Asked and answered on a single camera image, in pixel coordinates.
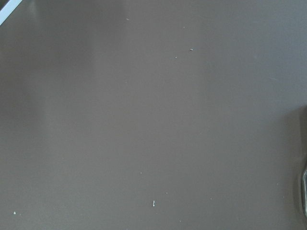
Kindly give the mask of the metal scoop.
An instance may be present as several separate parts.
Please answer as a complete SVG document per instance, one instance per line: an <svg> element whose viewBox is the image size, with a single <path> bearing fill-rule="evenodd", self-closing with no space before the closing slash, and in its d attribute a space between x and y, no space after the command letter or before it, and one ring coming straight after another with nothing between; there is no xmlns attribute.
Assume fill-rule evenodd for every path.
<svg viewBox="0 0 307 230"><path fill-rule="evenodd" d="M302 173L301 190L303 213L307 217L307 169L304 169Z"/></svg>

